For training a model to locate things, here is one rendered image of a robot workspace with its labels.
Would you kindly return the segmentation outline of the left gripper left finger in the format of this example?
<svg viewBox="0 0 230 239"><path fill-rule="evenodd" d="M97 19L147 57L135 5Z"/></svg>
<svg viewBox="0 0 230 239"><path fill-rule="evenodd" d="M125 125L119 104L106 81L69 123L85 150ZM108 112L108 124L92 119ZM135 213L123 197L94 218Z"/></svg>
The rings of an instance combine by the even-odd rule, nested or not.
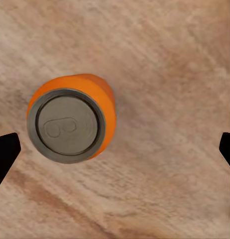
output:
<svg viewBox="0 0 230 239"><path fill-rule="evenodd" d="M0 184L21 152L17 133L0 136Z"/></svg>

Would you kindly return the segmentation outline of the can of soda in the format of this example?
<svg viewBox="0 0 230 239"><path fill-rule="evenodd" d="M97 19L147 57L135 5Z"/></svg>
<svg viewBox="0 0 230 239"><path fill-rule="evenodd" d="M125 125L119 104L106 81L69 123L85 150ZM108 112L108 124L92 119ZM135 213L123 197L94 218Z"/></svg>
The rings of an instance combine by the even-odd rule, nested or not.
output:
<svg viewBox="0 0 230 239"><path fill-rule="evenodd" d="M42 85L27 109L27 132L48 159L75 164L104 151L116 128L115 96L93 74L59 77Z"/></svg>

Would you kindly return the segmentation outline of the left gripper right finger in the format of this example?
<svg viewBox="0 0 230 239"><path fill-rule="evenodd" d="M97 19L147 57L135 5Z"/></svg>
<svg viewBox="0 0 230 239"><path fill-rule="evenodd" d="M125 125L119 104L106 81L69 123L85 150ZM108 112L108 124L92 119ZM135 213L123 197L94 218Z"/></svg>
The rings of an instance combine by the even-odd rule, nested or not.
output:
<svg viewBox="0 0 230 239"><path fill-rule="evenodd" d="M230 133L223 133L220 141L219 150L230 165Z"/></svg>

